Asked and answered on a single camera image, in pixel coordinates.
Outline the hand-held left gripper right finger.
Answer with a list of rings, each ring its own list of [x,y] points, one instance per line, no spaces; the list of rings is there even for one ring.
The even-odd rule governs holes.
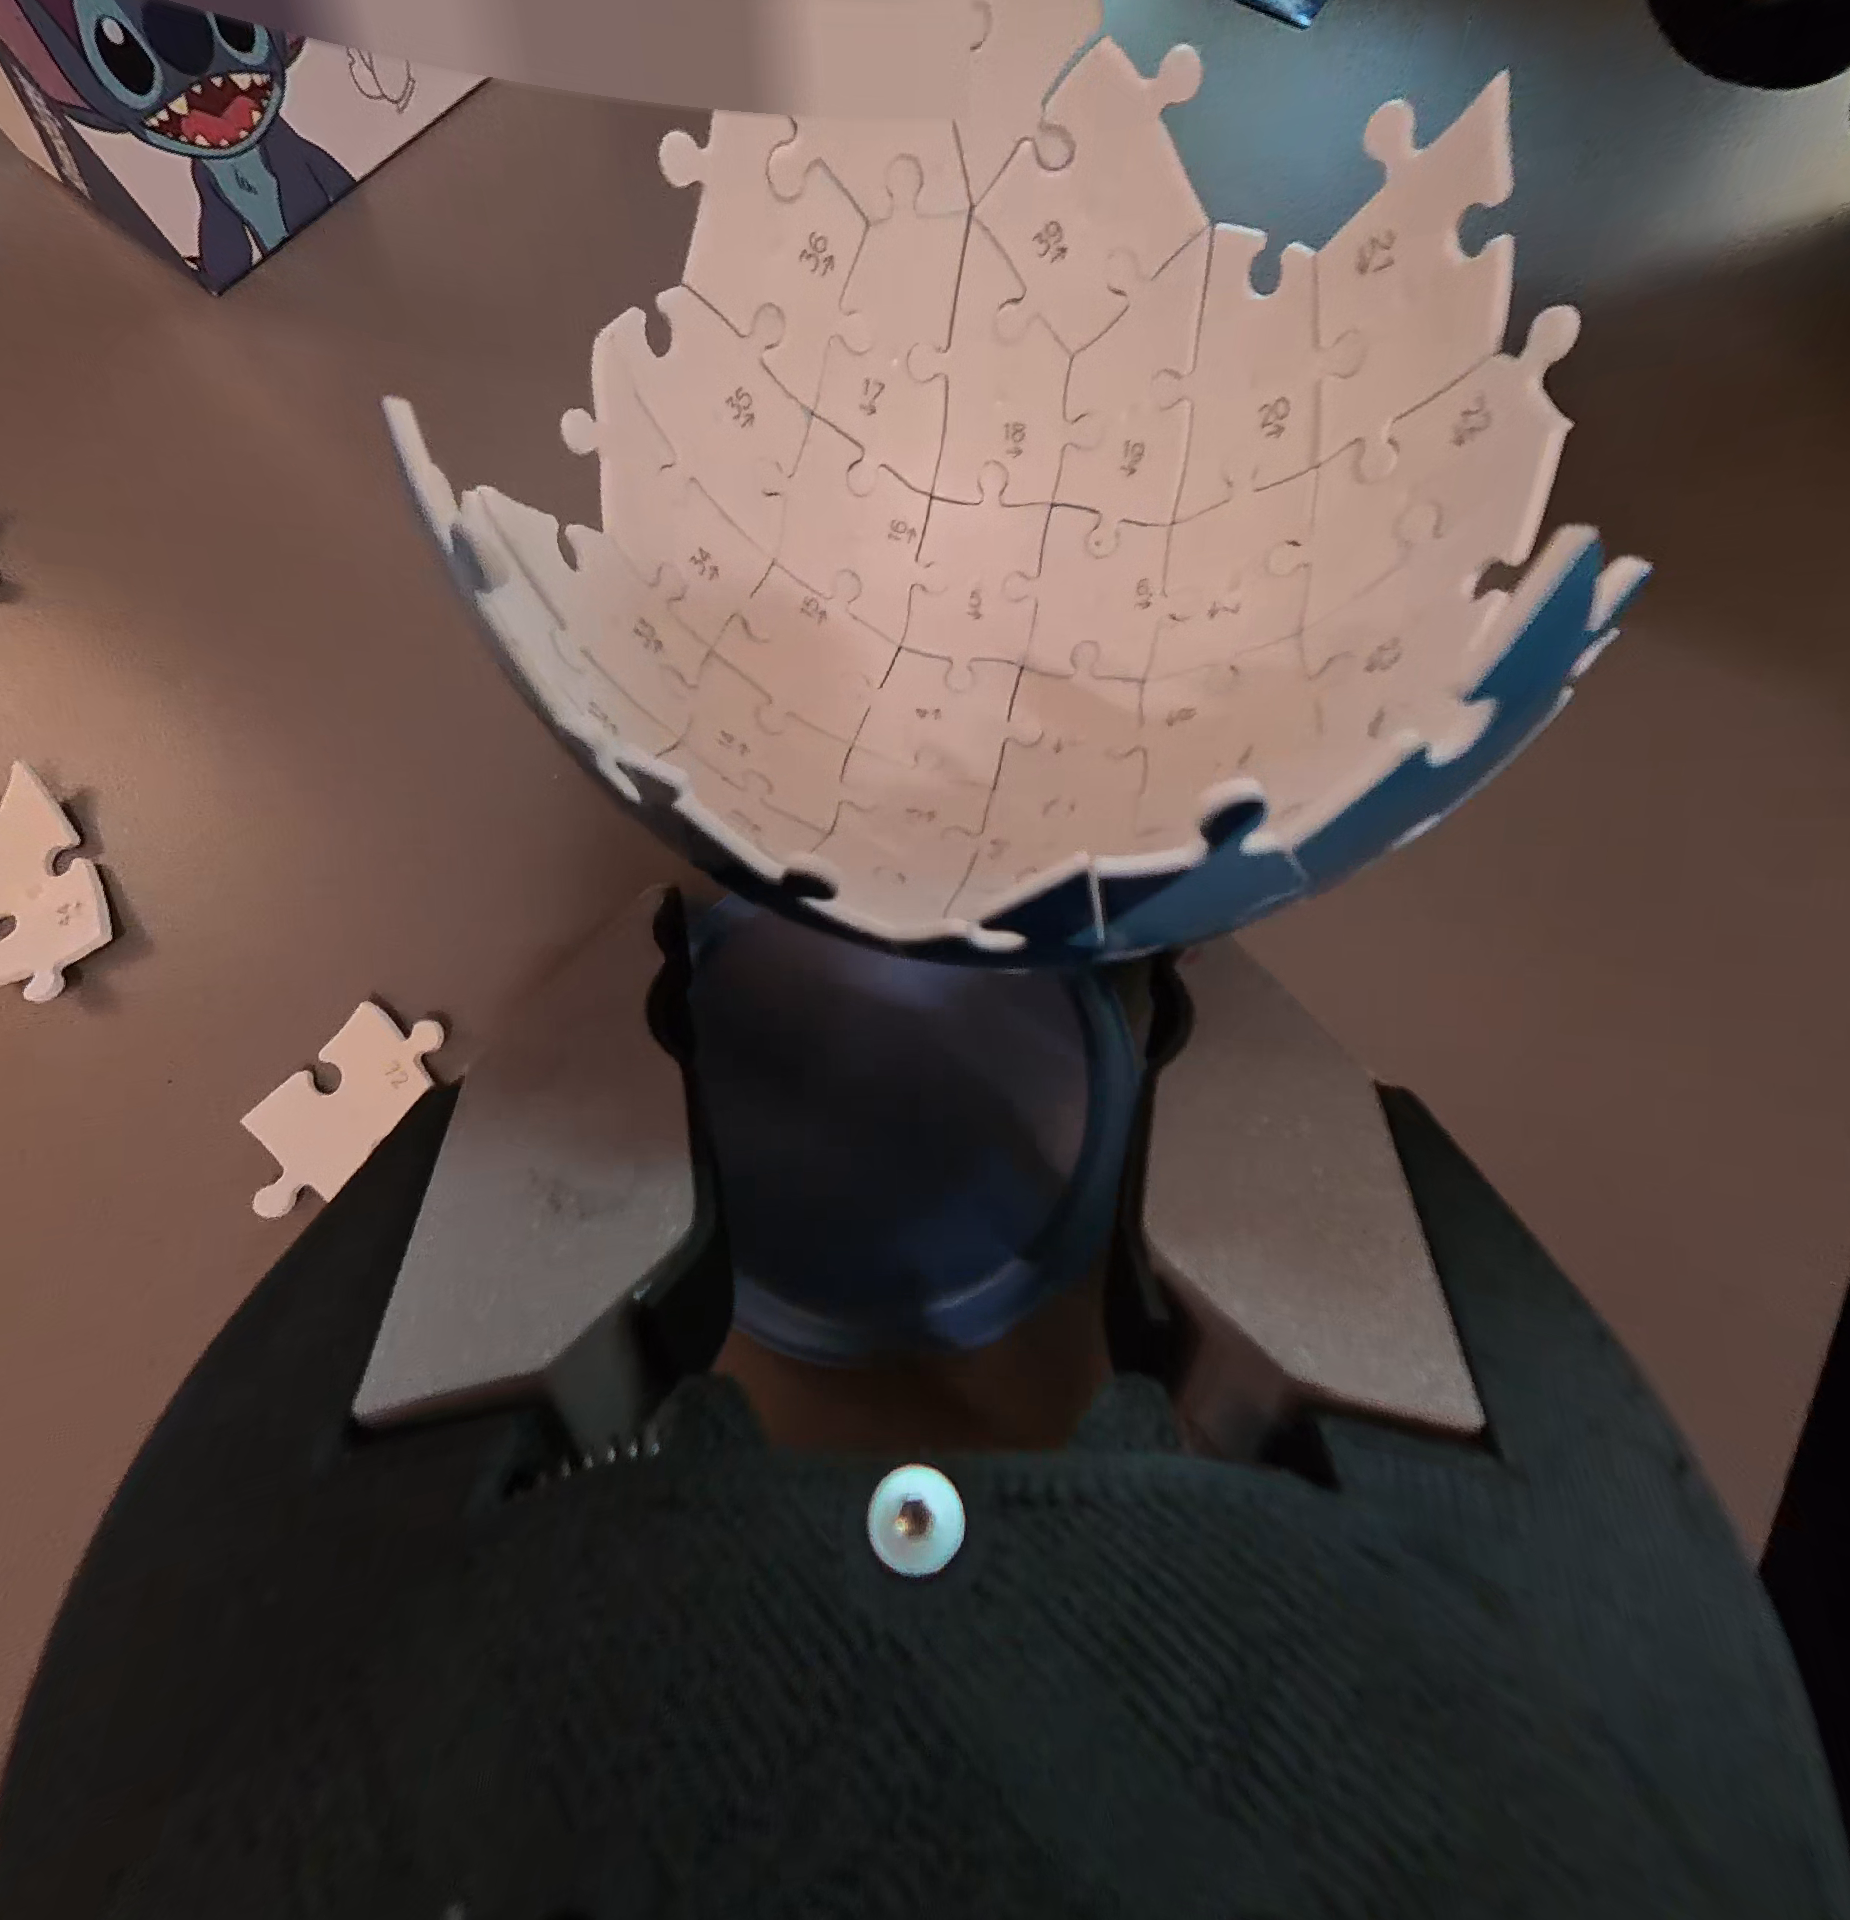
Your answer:
[[[1115,1368],[1199,1450],[1348,1414],[1487,1427],[1382,1092],[1234,938],[1148,975],[1107,1260]]]

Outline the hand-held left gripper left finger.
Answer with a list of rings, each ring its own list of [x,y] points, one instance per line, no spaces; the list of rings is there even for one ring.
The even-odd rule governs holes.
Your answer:
[[[695,898],[655,886],[469,1067],[353,1417],[547,1406],[637,1450],[723,1340],[723,1222],[692,1073]]]

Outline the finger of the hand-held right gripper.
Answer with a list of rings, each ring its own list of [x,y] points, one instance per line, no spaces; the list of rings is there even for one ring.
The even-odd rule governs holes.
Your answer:
[[[983,5],[304,3],[304,34],[473,78],[676,109],[951,118]]]

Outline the blue round ball stand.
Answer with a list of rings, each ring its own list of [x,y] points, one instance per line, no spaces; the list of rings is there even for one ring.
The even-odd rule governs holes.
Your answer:
[[[1110,1233],[1144,1056],[1102,971],[970,971],[724,898],[697,1074],[739,1329],[802,1361],[979,1350]]]

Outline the blue and white puzzle ball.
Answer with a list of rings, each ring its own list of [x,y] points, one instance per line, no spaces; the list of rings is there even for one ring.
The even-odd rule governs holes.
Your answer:
[[[1579,315],[1508,345],[1514,92],[1268,287],[1100,5],[950,5],[950,118],[664,136],[680,285],[601,326],[592,525],[458,489],[384,402],[482,633],[728,884],[892,950],[1182,948],[1409,843],[1567,708],[1648,567],[1542,538]]]

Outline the white loose puzzle piece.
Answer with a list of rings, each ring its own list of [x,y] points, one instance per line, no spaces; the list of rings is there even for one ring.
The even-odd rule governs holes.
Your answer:
[[[37,774],[13,763],[0,796],[0,990],[31,1004],[66,992],[66,974],[111,946],[115,930],[97,865],[75,858],[80,832]]]
[[[240,1116],[242,1129],[277,1163],[276,1180],[253,1194],[253,1214],[283,1219],[304,1190],[332,1200],[431,1092],[424,1059],[446,1039],[447,1027],[439,1020],[418,1020],[405,1031],[376,1003],[362,1003],[318,1052],[337,1073],[332,1090],[322,1090],[311,1070],[297,1070]]]

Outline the cartoon puzzle box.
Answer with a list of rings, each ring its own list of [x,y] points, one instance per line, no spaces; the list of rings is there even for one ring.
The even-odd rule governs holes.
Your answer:
[[[221,5],[0,3],[0,130],[222,296],[482,80]]]

